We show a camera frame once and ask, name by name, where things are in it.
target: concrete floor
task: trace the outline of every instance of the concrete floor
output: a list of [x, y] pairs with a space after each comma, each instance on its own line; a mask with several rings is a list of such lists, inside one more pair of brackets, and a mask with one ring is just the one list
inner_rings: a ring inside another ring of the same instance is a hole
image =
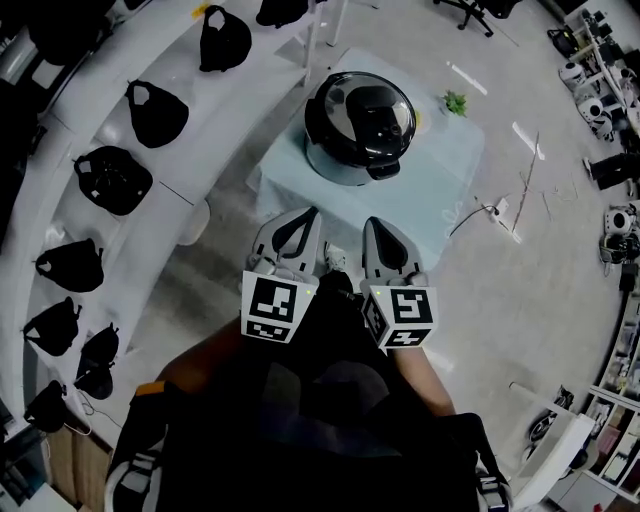
[[[317, 83], [348, 47], [358, 46], [431, 91], [466, 94], [467, 115], [484, 130], [486, 150], [460, 219], [505, 195], [517, 208], [521, 173], [533, 153], [513, 124], [531, 140], [540, 133], [545, 159], [535, 165], [519, 220], [522, 243], [478, 214], [455, 234], [430, 275], [441, 316], [428, 354], [458, 410], [482, 416], [498, 451], [525, 411], [510, 395], [510, 382], [550, 398], [564, 384], [584, 397], [596, 378], [620, 305], [618, 273], [603, 275], [597, 244], [606, 205], [623, 202], [625, 190], [601, 193], [584, 172], [582, 156], [597, 160], [618, 146], [595, 139], [560, 82], [564, 59], [546, 35], [556, 24], [540, 4], [518, 4], [509, 19], [493, 23], [492, 39], [473, 21], [459, 32], [461, 19], [460, 11], [430, 0], [386, 2], [380, 11], [352, 4], [339, 45], [319, 44], [313, 76]], [[323, 31], [324, 40], [328, 28]], [[209, 195], [212, 220], [201, 240], [174, 251], [130, 353], [113, 369], [113, 396], [95, 403], [119, 423], [138, 384], [237, 315], [240, 274], [261, 224], [244, 181], [307, 94], [292, 91], [252, 135]], [[94, 418], [98, 433], [114, 443], [119, 430]]]

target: black lid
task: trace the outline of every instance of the black lid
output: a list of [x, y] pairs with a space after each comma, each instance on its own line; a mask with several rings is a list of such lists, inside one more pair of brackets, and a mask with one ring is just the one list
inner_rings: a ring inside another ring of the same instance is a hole
[[28, 15], [29, 36], [50, 64], [77, 62], [96, 45], [104, 14], [114, 1], [38, 2]]
[[309, 10], [308, 0], [263, 0], [256, 16], [259, 25], [280, 28], [295, 23]]
[[97, 400], [105, 400], [113, 392], [111, 366], [118, 352], [118, 329], [111, 324], [91, 338], [80, 356], [75, 386]]
[[[212, 18], [216, 13], [224, 18], [220, 27]], [[218, 5], [207, 7], [204, 16], [200, 36], [200, 71], [226, 71], [242, 64], [251, 50], [251, 29]]]
[[82, 193], [114, 215], [129, 215], [153, 184], [151, 173], [131, 153], [115, 146], [95, 149], [73, 167]]
[[82, 306], [78, 306], [78, 311], [75, 311], [71, 297], [54, 304], [24, 326], [24, 340], [35, 343], [47, 354], [61, 356], [78, 335], [81, 309]]
[[[142, 90], [144, 101], [137, 98], [138, 89]], [[126, 96], [133, 130], [140, 143], [148, 148], [169, 144], [187, 124], [189, 107], [177, 96], [149, 82], [134, 80], [127, 87]]]
[[38, 274], [71, 292], [84, 293], [102, 284], [102, 249], [96, 253], [91, 238], [56, 247], [36, 260]]
[[307, 102], [305, 123], [311, 141], [336, 160], [369, 171], [393, 168], [395, 173], [416, 130], [406, 95], [388, 80], [364, 72], [331, 75]]

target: black bag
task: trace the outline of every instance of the black bag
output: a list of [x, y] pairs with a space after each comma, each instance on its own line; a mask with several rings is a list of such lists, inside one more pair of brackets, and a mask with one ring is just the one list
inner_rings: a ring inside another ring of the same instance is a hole
[[118, 352], [117, 333], [111, 324], [82, 347], [75, 386], [97, 400], [105, 400], [113, 392], [110, 368]]
[[28, 15], [29, 37], [50, 64], [77, 62], [96, 46], [100, 30], [106, 31], [104, 14], [114, 1], [38, 2]]
[[[219, 12], [224, 25], [217, 29], [209, 25], [211, 16]], [[222, 7], [211, 5], [204, 11], [200, 36], [200, 71], [226, 71], [242, 64], [251, 50], [251, 30], [237, 16]]]
[[551, 39], [551, 43], [566, 59], [578, 52], [580, 45], [576, 38], [573, 37], [571, 31], [567, 28], [564, 30], [547, 30], [547, 36]]
[[65, 390], [57, 381], [51, 381], [27, 406], [24, 419], [43, 432], [52, 434], [65, 424], [68, 412], [64, 404]]
[[102, 284], [102, 249], [91, 238], [51, 249], [36, 260], [38, 274], [70, 292], [92, 292]]
[[115, 146], [98, 148], [74, 163], [80, 190], [114, 215], [129, 215], [147, 195], [153, 178], [131, 153]]
[[265, 27], [280, 28], [295, 23], [308, 10], [308, 0], [263, 0], [256, 21]]
[[[147, 101], [140, 105], [135, 102], [136, 87], [141, 87], [149, 93]], [[169, 144], [180, 135], [187, 124], [189, 107], [170, 92], [149, 82], [131, 82], [126, 96], [136, 137], [148, 148], [159, 148]]]
[[75, 312], [73, 300], [67, 297], [32, 318], [22, 331], [24, 340], [32, 341], [47, 354], [61, 356], [78, 335], [78, 317], [81, 310], [82, 306], [78, 306], [78, 312]]

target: black object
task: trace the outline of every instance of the black object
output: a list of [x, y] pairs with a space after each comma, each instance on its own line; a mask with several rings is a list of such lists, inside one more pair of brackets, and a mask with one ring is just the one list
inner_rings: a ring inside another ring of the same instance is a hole
[[82, 306], [78, 306], [78, 311], [74, 311], [73, 300], [67, 297], [32, 318], [22, 331], [24, 340], [32, 341], [47, 354], [61, 356], [78, 335], [78, 317], [81, 310]]
[[36, 270], [70, 292], [91, 292], [102, 284], [102, 249], [91, 238], [50, 249], [36, 260]]
[[74, 163], [80, 190], [114, 215], [128, 215], [149, 192], [153, 178], [131, 153], [115, 146], [98, 148]]
[[464, 23], [458, 25], [458, 29], [464, 30], [467, 28], [469, 20], [473, 17], [478, 20], [480, 25], [487, 29], [484, 34], [487, 37], [493, 35], [493, 30], [491, 30], [487, 22], [484, 21], [484, 10], [489, 11], [494, 18], [504, 20], [511, 15], [514, 6], [519, 2], [522, 2], [522, 0], [475, 0], [469, 5], [465, 0], [433, 0], [433, 3], [436, 5], [439, 3], [448, 4], [462, 9], [466, 13]]
[[[149, 94], [148, 99], [136, 104], [135, 90], [142, 88]], [[148, 148], [159, 148], [169, 144], [182, 132], [189, 119], [189, 107], [170, 92], [149, 82], [135, 80], [129, 84], [126, 93], [131, 111], [131, 124], [136, 137]]]
[[[224, 17], [224, 25], [220, 29], [209, 25], [211, 16], [216, 12]], [[247, 24], [218, 5], [207, 7], [204, 16], [200, 36], [200, 71], [226, 71], [242, 64], [252, 44]]]
[[604, 43], [599, 46], [600, 55], [602, 56], [602, 60], [607, 66], [613, 66], [616, 62], [615, 57], [613, 56], [613, 51], [611, 46], [608, 43]]
[[[329, 76], [307, 101], [305, 125], [314, 146], [340, 164], [364, 168], [372, 179], [382, 180], [400, 171], [398, 160], [415, 135], [416, 115], [409, 98], [385, 78], [346, 72]], [[310, 150], [315, 151], [307, 144], [314, 165]], [[314, 167], [332, 179], [317, 163]]]
[[67, 418], [67, 406], [63, 396], [64, 387], [57, 381], [51, 381], [27, 406], [24, 419], [43, 432], [52, 434], [60, 430]]
[[29, 36], [42, 57], [55, 66], [78, 62], [99, 39], [105, 13], [115, 0], [38, 2], [29, 11]]
[[608, 23], [603, 23], [599, 27], [600, 37], [604, 38], [613, 34], [613, 29]]
[[307, 0], [263, 0], [256, 21], [264, 27], [280, 28], [295, 23], [308, 10]]
[[5, 80], [0, 80], [0, 111], [0, 169], [4, 170], [26, 161], [38, 119], [29, 97]]
[[117, 333], [111, 324], [82, 347], [75, 386], [97, 400], [105, 400], [113, 392], [110, 368], [118, 352]]
[[640, 76], [640, 50], [632, 50], [625, 54], [624, 63], [636, 76]]
[[[575, 397], [571, 391], [565, 389], [564, 386], [560, 386], [554, 403], [568, 411], [571, 404], [573, 404], [574, 398]], [[541, 441], [542, 438], [547, 435], [547, 432], [557, 417], [557, 413], [549, 410], [541, 413], [529, 426], [529, 441], [531, 443], [538, 443]]]
[[566, 59], [580, 50], [578, 41], [571, 33], [571, 30], [567, 27], [562, 30], [547, 30], [547, 35], [549, 36], [549, 39], [551, 39], [551, 43], [555, 49], [558, 50]]
[[621, 292], [632, 292], [636, 287], [637, 277], [638, 265], [636, 263], [623, 263], [622, 273], [620, 275], [620, 285], [618, 289]]

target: small plant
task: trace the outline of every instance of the small plant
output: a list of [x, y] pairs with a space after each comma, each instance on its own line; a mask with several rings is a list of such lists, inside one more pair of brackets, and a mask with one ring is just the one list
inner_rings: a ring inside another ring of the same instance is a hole
[[464, 94], [456, 94], [453, 91], [447, 91], [447, 94], [443, 99], [449, 111], [458, 116], [466, 117], [467, 97]]

